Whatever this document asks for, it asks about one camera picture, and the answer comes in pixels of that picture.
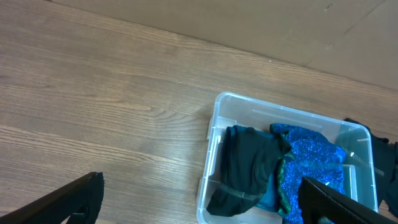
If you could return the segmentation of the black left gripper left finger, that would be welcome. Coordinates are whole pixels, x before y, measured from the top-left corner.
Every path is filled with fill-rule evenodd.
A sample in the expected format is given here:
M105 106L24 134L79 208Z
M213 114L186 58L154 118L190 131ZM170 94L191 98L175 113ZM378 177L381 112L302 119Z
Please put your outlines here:
M1 223L95 223L104 197L104 177L90 172L1 217Z

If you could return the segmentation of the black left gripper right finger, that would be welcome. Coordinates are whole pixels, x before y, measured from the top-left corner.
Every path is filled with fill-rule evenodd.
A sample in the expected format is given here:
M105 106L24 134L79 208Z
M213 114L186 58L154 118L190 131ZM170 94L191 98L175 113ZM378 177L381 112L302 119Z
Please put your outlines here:
M342 224L395 223L311 177L302 178L298 206L304 224L318 223L322 218Z

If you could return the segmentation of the blue sequin garment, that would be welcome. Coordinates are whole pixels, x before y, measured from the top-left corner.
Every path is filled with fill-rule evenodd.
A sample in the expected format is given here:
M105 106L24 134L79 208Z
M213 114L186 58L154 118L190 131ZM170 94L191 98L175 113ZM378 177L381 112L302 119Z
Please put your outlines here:
M343 161L345 151L319 132L299 126L274 123L273 134L290 147L275 170L279 202L277 213L285 223L303 223L299 209L299 187L303 177L311 177L344 194Z

